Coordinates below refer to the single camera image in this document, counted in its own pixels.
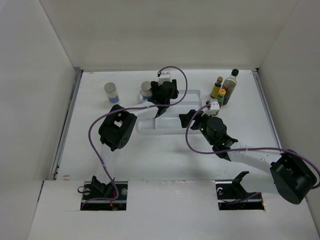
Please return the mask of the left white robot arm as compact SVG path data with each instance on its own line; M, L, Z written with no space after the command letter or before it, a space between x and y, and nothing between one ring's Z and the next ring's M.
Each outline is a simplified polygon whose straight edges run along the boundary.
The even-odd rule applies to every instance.
M89 143L96 153L110 183L114 181L114 178L107 169L107 161L102 158L91 138L93 126L96 122L103 119L98 129L100 143L109 147L109 150L112 152L122 149L129 142L137 121L155 119L163 115L172 106L171 100L178 98L179 91L176 79L164 81L163 83L152 81L150 86L152 96L143 103L127 108L116 104L111 108L110 112L98 118L89 127Z

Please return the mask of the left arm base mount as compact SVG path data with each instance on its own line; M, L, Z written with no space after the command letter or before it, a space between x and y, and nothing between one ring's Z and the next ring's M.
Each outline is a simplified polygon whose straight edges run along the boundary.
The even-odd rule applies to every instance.
M127 209L127 197L129 183L127 181L115 181L115 186L109 182L100 182L96 176L91 181L78 187L81 194L81 211L125 211Z

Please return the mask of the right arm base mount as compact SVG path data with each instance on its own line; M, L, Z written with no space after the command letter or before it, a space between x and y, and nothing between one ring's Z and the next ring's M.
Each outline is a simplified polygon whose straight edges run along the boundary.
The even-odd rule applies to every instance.
M220 211L265 210L260 192L247 192L241 185L249 171L242 171L233 179L215 182L217 204Z

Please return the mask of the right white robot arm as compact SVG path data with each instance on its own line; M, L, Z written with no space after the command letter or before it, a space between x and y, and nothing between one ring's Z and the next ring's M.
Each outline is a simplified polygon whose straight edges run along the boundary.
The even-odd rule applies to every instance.
M210 154L271 175L278 194L291 204L300 204L311 190L320 186L320 170L293 150L246 146L227 134L227 126L221 118L202 110L192 109L180 114L179 119L187 131L200 131L212 147Z

